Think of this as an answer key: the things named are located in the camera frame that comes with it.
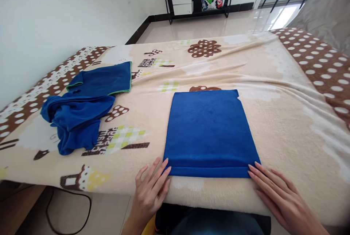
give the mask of blanket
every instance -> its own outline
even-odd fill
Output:
[[[61,156],[39,114],[81,70],[132,61],[132,88],[101,119],[90,151]],[[239,91],[261,163],[283,172],[323,224],[350,212],[350,61],[287,28],[188,41],[87,47],[0,114],[0,176],[71,190],[132,195],[135,175],[163,157],[175,92]],[[173,176],[166,202],[270,215],[248,178]]]

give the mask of hand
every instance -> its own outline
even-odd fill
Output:
[[[122,235],[140,235],[153,215],[159,210],[168,194],[170,179],[167,179],[167,177],[170,173],[171,167],[168,167],[162,174],[168,164],[168,159],[166,159],[153,175],[159,162],[160,158],[157,157],[143,181],[141,180],[141,177],[148,168],[148,165],[141,168],[136,175],[134,201],[130,216],[124,225]]]
[[[260,188],[256,192],[282,227],[293,235],[329,235],[292,181],[282,173],[267,170],[257,162],[255,166],[257,168],[249,165],[251,171],[248,173]]]

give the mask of black cable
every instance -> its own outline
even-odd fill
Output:
[[[20,189],[19,191],[15,192],[15,193],[10,194],[10,195],[7,196],[6,198],[2,199],[2,200],[0,201],[0,204],[1,204],[2,202],[4,202],[5,200],[7,200],[8,198],[14,196],[15,194],[17,194],[17,193],[19,193],[19,192],[21,192],[21,191],[23,191],[23,190],[25,190],[25,189],[27,189],[27,188],[31,188],[32,186],[35,186],[35,184],[29,185],[29,186],[27,186],[27,187],[25,187],[25,188],[23,188],[23,189]],[[87,197],[87,198],[89,199],[89,212],[88,212],[88,215],[87,215],[87,217],[86,217],[86,221],[85,221],[83,227],[82,227],[80,230],[78,230],[77,232],[74,232],[74,233],[60,233],[60,232],[58,232],[57,230],[55,230],[55,228],[52,226],[50,217],[48,216],[48,207],[50,206],[51,200],[52,200],[52,198],[53,198],[53,196],[54,196],[54,190],[55,190],[55,189],[58,189],[58,190],[60,190],[60,191],[63,191],[63,192],[69,193],[69,194],[73,194],[73,195],[84,196],[84,197]],[[47,206],[46,206],[46,210],[45,210],[47,222],[48,222],[48,224],[49,224],[51,230],[52,230],[54,233],[58,234],[58,235],[75,235],[75,234],[78,234],[79,232],[81,232],[81,231],[83,230],[83,228],[85,228],[85,225],[87,224],[87,221],[88,221],[88,219],[89,219],[89,217],[90,217],[91,205],[92,205],[91,198],[90,198],[89,196],[85,195],[85,194],[78,194],[78,193],[70,192],[70,191],[67,191],[67,190],[64,190],[64,189],[52,187],[52,194],[51,194],[50,200],[49,200],[49,202],[48,202],[48,204],[47,204]]]
[[[88,212],[88,215],[87,215],[87,217],[86,217],[86,221],[85,221],[83,227],[82,227],[80,230],[78,230],[77,232],[74,232],[74,233],[61,233],[61,232],[58,232],[57,230],[55,230],[55,228],[52,226],[52,223],[51,223],[50,218],[49,218],[49,216],[48,216],[48,207],[50,206],[52,197],[54,196],[54,189],[58,189],[58,190],[60,190],[60,191],[63,191],[63,192],[69,193],[69,194],[73,194],[73,195],[84,196],[84,197],[87,197],[87,198],[89,199],[90,205],[89,205],[89,212]],[[49,224],[51,230],[52,230],[54,233],[58,234],[58,235],[75,235],[75,234],[78,234],[79,232],[82,231],[83,228],[85,228],[85,225],[86,225],[86,223],[87,223],[87,221],[88,221],[88,219],[89,219],[90,211],[91,211],[91,204],[92,204],[91,198],[90,198],[89,196],[85,195],[85,194],[77,194],[77,193],[73,193],[73,192],[70,192],[70,191],[67,191],[67,190],[64,190],[64,189],[52,187],[51,198],[50,198],[50,200],[49,200],[49,202],[48,202],[48,204],[47,204],[46,210],[45,210],[47,222],[48,222],[48,224]]]
[[[17,193],[19,193],[19,192],[21,192],[21,191],[23,191],[23,190],[25,190],[25,189],[27,189],[27,188],[31,188],[32,186],[35,186],[35,185],[29,185],[29,186],[27,186],[27,187],[25,187],[25,188],[23,188],[23,189],[18,190],[18,191],[15,192],[15,193],[12,193],[12,194],[8,195],[6,198],[4,198],[3,200],[1,200],[0,203],[4,202],[4,201],[7,200],[8,198],[10,198],[10,197],[16,195]]]

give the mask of towel with green trim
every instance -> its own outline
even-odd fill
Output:
[[[130,88],[131,62],[82,71],[67,86],[75,96],[90,97],[129,92]]]

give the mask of microfiber towel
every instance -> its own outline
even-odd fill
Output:
[[[170,175],[249,178],[260,163],[237,90],[175,93],[164,159]]]
[[[85,97],[71,92],[62,97],[50,96],[41,115],[57,127],[59,153],[69,155],[82,147],[91,150],[97,144],[100,118],[108,113],[114,100],[113,96]]]
[[[104,96],[129,92],[131,62],[79,72],[67,86],[76,96]]]

